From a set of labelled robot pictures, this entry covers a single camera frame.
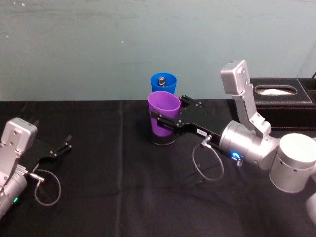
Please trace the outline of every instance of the cable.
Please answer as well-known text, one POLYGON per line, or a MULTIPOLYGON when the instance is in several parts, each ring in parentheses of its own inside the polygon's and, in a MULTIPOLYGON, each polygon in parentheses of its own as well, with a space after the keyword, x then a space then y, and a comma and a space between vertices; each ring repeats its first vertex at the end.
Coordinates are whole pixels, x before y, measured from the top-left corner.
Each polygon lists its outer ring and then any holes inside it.
POLYGON ((223 177, 223 175, 224 175, 224 166, 223 166, 223 163, 222 163, 221 158, 218 156, 218 154, 217 154, 217 152, 214 150, 214 148, 209 147, 209 148, 215 153, 216 158, 218 159, 218 161, 219 161, 219 163, 220 163, 220 165, 221 165, 222 173, 221 173, 221 175, 218 176, 217 178, 209 178, 209 177, 206 177, 206 176, 202 173, 202 171, 198 168, 198 166, 197 166, 197 164, 196 164, 196 161, 195 161, 195 159, 194 159, 194 152, 195 152, 195 150, 196 150, 196 148, 197 148, 198 146, 200 146, 200 144, 197 144, 197 145, 193 148, 193 150, 192 150, 192 161, 193 161, 193 164, 194 164, 195 168, 196 168, 197 171, 200 173, 200 175, 201 175, 204 179, 206 179, 206 180, 208 180, 208 181, 214 182, 214 181, 220 180, 220 179, 223 177))
POLYGON ((55 204, 59 201, 60 195, 61 195, 61 185, 60 185, 59 179, 57 178, 56 175, 54 175, 52 172, 50 172, 50 171, 48 171, 48 170, 37 169, 36 171, 40 171, 40 172, 45 172, 45 173, 51 174, 51 175, 56 179, 56 181, 57 181, 58 190, 59 190, 59 191, 58 191, 58 197, 57 197, 57 199, 56 199, 54 202, 49 203, 49 204, 43 203, 43 202, 41 202, 41 201, 39 200, 39 198, 38 198, 38 196, 37 196, 37 190, 38 190, 38 187, 39 187, 39 185, 40 185, 40 182, 38 182, 37 185, 36 185, 36 187, 35 187, 35 189, 34 189, 34 197, 35 197, 35 200, 36 200, 40 205, 42 205, 42 206, 52 206, 52 205, 55 205, 55 204))

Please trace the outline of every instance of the blue led light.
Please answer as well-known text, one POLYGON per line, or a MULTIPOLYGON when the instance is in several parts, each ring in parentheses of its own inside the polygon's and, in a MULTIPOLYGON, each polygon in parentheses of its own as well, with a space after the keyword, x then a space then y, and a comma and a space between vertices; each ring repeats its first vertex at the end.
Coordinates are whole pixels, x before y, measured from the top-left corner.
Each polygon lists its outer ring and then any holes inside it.
POLYGON ((240 155, 237 152, 232 152, 231 158, 235 160, 240 160, 240 155))

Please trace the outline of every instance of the tissue box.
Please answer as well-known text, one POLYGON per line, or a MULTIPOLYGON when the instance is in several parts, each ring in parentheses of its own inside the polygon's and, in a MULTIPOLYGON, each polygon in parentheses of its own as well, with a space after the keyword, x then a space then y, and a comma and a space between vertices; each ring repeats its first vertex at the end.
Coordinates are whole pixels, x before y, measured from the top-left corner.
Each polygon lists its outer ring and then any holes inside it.
POLYGON ((272 130, 316 131, 316 79, 251 78, 250 81, 257 111, 271 124, 272 130))

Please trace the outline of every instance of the white label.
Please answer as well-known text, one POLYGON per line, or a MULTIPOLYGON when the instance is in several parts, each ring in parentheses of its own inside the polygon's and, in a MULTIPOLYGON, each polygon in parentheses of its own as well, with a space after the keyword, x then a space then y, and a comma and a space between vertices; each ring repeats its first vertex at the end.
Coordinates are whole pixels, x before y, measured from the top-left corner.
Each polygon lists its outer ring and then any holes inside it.
POLYGON ((198 134, 201 134, 201 135, 204 136, 204 137, 207 136, 207 133, 206 133, 206 132, 204 132, 204 131, 202 131, 202 130, 199 130, 198 128, 197 128, 197 133, 198 133, 198 134))

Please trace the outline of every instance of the black tablecloth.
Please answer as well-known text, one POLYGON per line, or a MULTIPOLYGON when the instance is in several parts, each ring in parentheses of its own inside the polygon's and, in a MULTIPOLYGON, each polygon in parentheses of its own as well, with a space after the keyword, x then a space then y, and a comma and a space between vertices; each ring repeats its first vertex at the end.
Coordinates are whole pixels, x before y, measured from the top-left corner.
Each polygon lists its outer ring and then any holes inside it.
MULTIPOLYGON (((234 116, 231 100, 203 103, 210 119, 228 123, 234 116)), ((287 194, 273 186, 268 172, 249 164, 238 168, 220 154, 224 177, 205 182, 191 159, 201 138, 185 134, 169 146, 151 144, 146 101, 1 102, 0 107, 1 128, 18 116, 38 119, 37 138, 52 146, 73 136, 72 151, 48 166, 61 181, 60 201, 40 206, 30 181, 1 219, 0 236, 316 236, 305 210, 316 191, 312 180, 300 193, 287 194)), ((219 173, 209 151, 199 149, 197 156, 208 175, 219 173)))

